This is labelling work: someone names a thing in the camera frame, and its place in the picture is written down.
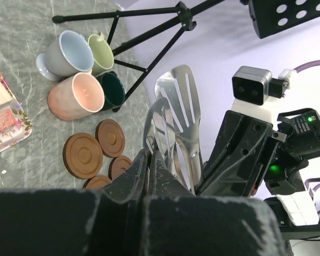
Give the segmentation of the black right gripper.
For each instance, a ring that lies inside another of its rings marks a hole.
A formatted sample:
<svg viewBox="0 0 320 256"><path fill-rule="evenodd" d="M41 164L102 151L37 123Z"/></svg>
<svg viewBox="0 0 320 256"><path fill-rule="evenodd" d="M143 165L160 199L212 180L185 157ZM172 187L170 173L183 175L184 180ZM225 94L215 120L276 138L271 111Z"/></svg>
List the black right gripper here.
<svg viewBox="0 0 320 256"><path fill-rule="evenodd" d="M272 124L227 111L198 194L249 197L262 182L273 195L305 189L299 171L320 157L320 116L311 108L280 113Z"/></svg>

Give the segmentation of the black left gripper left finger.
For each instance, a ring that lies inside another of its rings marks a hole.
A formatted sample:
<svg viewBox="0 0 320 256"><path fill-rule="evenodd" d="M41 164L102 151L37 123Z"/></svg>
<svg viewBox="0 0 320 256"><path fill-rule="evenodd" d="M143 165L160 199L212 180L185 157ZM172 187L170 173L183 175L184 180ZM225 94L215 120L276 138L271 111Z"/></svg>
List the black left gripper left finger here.
<svg viewBox="0 0 320 256"><path fill-rule="evenodd" d="M147 155L100 189L0 189L0 255L137 255Z"/></svg>

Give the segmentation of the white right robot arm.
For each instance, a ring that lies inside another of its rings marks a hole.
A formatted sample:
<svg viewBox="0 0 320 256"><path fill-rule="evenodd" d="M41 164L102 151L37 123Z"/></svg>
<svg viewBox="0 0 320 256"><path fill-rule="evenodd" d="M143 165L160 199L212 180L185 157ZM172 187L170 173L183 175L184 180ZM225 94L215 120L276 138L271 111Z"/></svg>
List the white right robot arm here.
<svg viewBox="0 0 320 256"><path fill-rule="evenodd" d="M260 119L227 111L198 194L255 195L262 183L280 229L290 239L320 234L313 193L300 171L320 157L320 115L311 108L278 116L278 129Z"/></svg>

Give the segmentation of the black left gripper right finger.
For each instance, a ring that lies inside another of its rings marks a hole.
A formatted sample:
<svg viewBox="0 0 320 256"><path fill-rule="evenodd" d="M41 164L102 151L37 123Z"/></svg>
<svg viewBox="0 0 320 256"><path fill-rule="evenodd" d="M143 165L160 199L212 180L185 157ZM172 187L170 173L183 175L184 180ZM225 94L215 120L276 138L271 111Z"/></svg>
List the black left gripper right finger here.
<svg viewBox="0 0 320 256"><path fill-rule="evenodd" d="M285 255L276 217L244 197L163 196L144 201L144 255Z"/></svg>

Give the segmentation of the metal serving tongs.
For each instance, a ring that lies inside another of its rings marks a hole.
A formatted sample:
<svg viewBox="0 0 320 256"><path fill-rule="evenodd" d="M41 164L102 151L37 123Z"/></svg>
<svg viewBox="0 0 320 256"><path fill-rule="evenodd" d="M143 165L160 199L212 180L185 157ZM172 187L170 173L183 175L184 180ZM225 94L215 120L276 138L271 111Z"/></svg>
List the metal serving tongs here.
<svg viewBox="0 0 320 256"><path fill-rule="evenodd" d="M179 65L164 73L154 91L156 101L147 113L143 147L151 154L159 150L170 173L196 195L203 180L201 110L191 68Z"/></svg>

